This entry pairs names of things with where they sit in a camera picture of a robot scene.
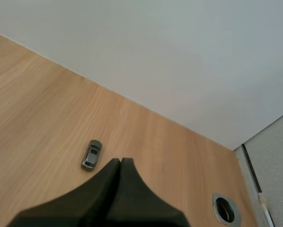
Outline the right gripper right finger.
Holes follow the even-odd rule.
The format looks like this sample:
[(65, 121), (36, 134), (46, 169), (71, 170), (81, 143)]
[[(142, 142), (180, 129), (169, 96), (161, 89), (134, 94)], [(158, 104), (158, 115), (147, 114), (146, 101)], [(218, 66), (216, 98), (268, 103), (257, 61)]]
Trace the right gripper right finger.
[(106, 216), (108, 227), (188, 227), (184, 213), (157, 196), (139, 175), (132, 158), (123, 158), (119, 183)]

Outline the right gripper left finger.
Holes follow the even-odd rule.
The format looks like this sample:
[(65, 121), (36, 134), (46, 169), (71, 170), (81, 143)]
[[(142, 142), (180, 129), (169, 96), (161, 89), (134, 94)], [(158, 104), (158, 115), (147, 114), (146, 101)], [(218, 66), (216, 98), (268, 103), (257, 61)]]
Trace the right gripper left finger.
[(105, 216), (117, 185), (120, 160), (111, 159), (97, 174), (72, 191), (20, 211), (9, 227), (91, 227)]

